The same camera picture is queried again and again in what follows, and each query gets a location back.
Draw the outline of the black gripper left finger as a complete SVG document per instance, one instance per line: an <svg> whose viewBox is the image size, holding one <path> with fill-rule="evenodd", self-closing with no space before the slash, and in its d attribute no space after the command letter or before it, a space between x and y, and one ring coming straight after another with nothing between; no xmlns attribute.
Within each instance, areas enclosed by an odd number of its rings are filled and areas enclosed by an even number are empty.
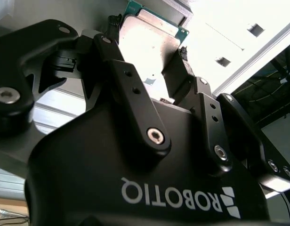
<svg viewBox="0 0 290 226"><path fill-rule="evenodd" d="M81 81L86 111L49 135L36 129L36 102L67 79ZM112 38L80 36L45 20L0 37L0 153L21 163L42 151L65 155L109 145L158 161L171 139L134 65Z"/></svg>

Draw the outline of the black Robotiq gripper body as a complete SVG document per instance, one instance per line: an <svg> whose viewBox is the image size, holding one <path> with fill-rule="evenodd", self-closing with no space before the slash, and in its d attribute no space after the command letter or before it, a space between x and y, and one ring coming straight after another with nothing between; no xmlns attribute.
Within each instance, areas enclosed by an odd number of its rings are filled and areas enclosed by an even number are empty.
<svg viewBox="0 0 290 226"><path fill-rule="evenodd" d="M171 138L163 159L142 153L122 108L98 105L45 136L25 185L35 226L182 226L268 221L265 196L238 161L209 174L189 111L155 103Z"/></svg>

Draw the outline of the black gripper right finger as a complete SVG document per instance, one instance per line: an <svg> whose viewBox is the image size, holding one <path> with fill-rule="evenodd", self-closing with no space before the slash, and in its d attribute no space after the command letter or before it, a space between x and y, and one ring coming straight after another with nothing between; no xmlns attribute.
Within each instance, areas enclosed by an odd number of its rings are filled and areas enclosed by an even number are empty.
<svg viewBox="0 0 290 226"><path fill-rule="evenodd" d="M194 75L185 47L172 54L162 75L174 105L193 114L213 175L229 172L240 161L263 187L290 190L290 164L234 97L213 97L208 82Z"/></svg>

